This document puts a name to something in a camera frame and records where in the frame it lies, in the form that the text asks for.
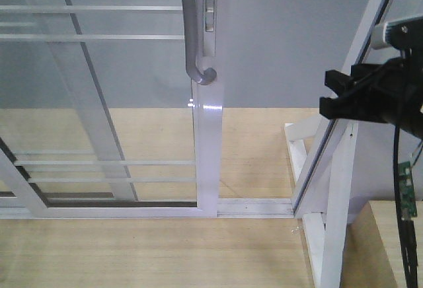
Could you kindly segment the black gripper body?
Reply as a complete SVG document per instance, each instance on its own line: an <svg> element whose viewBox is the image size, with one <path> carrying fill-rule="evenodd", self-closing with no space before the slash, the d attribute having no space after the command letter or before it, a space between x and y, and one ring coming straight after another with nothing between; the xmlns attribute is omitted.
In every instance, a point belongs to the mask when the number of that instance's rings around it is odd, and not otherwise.
<svg viewBox="0 0 423 288"><path fill-rule="evenodd" d="M353 65L351 76L353 120L399 124L422 135L422 50L406 50L384 64Z"/></svg>

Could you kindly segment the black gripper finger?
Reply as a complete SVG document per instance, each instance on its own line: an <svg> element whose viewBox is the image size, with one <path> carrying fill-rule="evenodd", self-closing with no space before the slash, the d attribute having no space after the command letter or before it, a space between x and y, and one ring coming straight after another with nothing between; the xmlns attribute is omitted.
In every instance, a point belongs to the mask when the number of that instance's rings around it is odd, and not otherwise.
<svg viewBox="0 0 423 288"><path fill-rule="evenodd" d="M362 110L360 96L350 98L320 97L319 113L328 120L347 119L366 121L366 114Z"/></svg>
<svg viewBox="0 0 423 288"><path fill-rule="evenodd" d="M325 72L325 86L332 90L339 98L350 98L354 79L337 70L329 70Z"/></svg>

